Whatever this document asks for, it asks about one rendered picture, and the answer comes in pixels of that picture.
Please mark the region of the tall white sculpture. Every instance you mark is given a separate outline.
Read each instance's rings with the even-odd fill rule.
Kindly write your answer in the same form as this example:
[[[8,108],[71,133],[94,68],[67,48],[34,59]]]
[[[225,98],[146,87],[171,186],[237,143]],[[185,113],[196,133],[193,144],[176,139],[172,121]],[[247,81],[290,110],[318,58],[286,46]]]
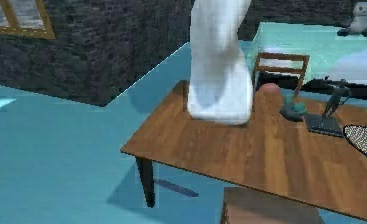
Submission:
[[[187,110],[225,125],[249,121],[253,85],[238,29],[252,0],[195,0],[191,10],[191,75]]]

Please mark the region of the brown wooden table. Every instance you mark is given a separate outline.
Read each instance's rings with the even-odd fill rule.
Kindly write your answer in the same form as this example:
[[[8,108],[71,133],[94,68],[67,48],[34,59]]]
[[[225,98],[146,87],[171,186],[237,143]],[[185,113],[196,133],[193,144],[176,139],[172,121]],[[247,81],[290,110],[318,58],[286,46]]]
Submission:
[[[261,93],[242,126],[195,120],[179,81],[123,146],[135,157],[148,204],[153,163],[367,221],[367,158],[343,138],[284,119],[279,95]]]

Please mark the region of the pink round ball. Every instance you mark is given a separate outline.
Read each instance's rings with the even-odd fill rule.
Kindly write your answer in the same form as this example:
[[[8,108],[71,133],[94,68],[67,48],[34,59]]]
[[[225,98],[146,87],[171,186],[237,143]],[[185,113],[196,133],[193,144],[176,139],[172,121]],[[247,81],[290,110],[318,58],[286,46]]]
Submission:
[[[255,98],[256,99],[276,99],[281,97],[281,89],[275,83],[265,83],[261,85],[256,91]]]

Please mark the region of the brown wooden chair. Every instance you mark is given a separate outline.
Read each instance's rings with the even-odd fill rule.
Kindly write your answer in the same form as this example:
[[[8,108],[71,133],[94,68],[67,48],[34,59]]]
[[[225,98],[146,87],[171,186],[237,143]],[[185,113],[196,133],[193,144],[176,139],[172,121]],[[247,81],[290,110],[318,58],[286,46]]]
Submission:
[[[253,83],[256,81],[256,74],[261,71],[265,72],[273,72],[273,73],[290,73],[290,74],[298,74],[298,83],[294,90],[294,97],[297,97],[300,89],[302,88],[305,73],[309,63],[309,55],[299,55],[299,54],[287,54],[287,53],[271,53],[271,52],[259,52],[256,56],[254,69],[253,69]],[[261,59],[276,59],[276,60],[287,60],[287,61],[302,61],[301,68],[291,68],[291,67],[276,67],[276,66],[266,66],[261,65]]]

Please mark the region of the teal and grey small object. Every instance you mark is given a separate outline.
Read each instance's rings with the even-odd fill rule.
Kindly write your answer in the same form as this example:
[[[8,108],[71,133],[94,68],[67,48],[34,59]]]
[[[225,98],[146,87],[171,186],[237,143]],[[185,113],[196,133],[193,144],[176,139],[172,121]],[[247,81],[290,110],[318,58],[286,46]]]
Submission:
[[[292,122],[302,122],[302,116],[307,113],[304,102],[293,102],[292,96],[285,96],[284,103],[281,107],[280,114],[283,118]]]

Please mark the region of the brown wooden stool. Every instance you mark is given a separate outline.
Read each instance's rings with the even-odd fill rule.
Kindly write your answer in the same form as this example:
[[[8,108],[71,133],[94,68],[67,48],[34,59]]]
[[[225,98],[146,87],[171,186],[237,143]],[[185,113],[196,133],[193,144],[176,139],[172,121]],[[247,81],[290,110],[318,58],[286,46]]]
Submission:
[[[310,205],[242,187],[225,187],[220,224],[325,224]]]

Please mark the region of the dark grey figure statue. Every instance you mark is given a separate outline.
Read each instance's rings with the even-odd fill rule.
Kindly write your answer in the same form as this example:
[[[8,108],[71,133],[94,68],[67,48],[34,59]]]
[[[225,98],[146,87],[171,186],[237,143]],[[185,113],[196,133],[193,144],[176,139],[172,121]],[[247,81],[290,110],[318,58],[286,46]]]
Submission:
[[[344,105],[352,95],[347,84],[348,82],[345,79],[330,84],[333,90],[331,97],[325,105],[324,111],[321,114],[306,113],[304,115],[307,130],[309,132],[338,138],[343,137],[342,129],[337,119],[333,117],[333,114],[341,105]]]

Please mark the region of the bed with teal cover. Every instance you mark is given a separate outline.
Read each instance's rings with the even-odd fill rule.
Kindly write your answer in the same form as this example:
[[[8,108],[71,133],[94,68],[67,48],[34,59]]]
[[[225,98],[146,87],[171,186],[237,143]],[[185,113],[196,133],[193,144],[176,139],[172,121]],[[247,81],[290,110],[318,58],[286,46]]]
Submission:
[[[261,51],[308,55],[306,89],[328,93],[326,81],[346,79],[353,96],[367,100],[367,37],[337,35],[338,27],[262,22],[254,41]]]

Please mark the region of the wood framed window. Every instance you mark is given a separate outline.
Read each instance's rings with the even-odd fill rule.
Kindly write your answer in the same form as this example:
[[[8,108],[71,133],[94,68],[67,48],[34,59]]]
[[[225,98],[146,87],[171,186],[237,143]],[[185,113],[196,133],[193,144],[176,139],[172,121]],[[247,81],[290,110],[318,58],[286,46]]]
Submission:
[[[0,0],[0,34],[55,39],[44,0]]]

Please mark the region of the white teddy bear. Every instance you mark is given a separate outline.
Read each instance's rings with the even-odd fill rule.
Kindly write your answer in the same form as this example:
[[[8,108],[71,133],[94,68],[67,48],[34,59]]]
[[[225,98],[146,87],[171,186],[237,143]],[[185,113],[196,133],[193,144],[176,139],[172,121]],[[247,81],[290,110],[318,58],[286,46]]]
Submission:
[[[363,35],[367,38],[367,1],[358,1],[354,5],[352,17],[342,24],[337,35]]]

